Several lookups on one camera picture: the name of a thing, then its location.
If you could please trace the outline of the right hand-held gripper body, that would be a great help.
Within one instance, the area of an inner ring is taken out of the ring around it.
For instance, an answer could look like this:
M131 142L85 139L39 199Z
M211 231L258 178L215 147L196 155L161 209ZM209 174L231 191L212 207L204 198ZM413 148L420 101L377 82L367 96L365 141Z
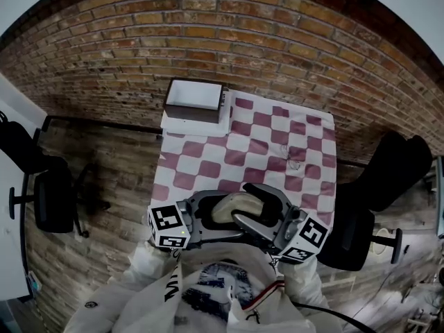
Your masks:
M329 228L315 215L291 207L280 226L274 246L286 262L301 264L321 251Z

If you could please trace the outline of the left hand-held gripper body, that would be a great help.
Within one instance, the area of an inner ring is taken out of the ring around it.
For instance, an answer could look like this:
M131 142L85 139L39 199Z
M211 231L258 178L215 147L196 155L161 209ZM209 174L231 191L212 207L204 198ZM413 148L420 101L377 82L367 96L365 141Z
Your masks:
M203 227L195 199L149 205L148 226L154 244L163 249L189 250L203 245Z

